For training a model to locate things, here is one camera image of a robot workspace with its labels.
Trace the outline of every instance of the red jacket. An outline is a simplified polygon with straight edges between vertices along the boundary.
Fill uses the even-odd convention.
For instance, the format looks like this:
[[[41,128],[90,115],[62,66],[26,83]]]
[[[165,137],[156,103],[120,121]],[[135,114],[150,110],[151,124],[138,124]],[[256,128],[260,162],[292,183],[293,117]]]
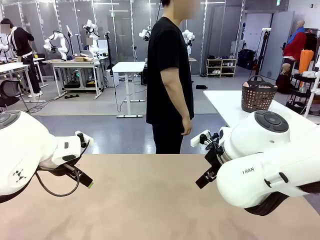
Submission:
[[[283,55],[285,57],[292,56],[295,60],[300,60],[301,51],[305,48],[306,41],[306,34],[304,32],[298,32],[292,43],[285,47]]]

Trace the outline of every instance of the door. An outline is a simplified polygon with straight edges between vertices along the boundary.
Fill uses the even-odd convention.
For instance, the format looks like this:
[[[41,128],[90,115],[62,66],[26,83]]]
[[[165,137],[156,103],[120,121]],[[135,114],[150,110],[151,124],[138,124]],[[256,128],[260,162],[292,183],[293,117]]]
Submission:
[[[283,47],[288,42],[294,15],[293,11],[274,13],[260,75],[273,80],[278,78],[282,69]]]

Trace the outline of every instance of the man's hand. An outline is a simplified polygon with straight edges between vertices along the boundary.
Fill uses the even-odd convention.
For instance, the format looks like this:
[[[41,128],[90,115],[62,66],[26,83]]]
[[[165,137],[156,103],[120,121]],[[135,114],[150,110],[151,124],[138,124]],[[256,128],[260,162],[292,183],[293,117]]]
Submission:
[[[183,125],[183,128],[184,128],[184,132],[181,133],[182,136],[187,136],[191,133],[192,131],[192,122],[190,120],[190,117],[184,117],[182,119],[182,125]]]

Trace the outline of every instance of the brown basket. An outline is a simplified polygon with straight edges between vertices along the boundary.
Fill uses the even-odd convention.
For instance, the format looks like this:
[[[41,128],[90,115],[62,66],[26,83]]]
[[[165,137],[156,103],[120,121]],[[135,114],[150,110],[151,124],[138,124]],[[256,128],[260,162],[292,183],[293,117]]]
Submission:
[[[251,79],[254,77],[260,78],[261,81],[252,81]],[[248,113],[258,110],[268,110],[278,88],[264,81],[259,75],[251,77],[247,83],[250,87],[242,86],[242,110]]]

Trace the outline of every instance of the black jacket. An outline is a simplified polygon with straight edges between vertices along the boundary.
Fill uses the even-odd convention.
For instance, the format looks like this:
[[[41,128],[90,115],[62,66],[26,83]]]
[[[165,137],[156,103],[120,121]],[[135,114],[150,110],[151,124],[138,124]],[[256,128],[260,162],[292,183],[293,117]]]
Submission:
[[[32,48],[29,45],[29,41],[34,41],[35,38],[22,27],[16,27],[11,32],[10,43],[13,45],[13,50],[19,57],[32,52]]]

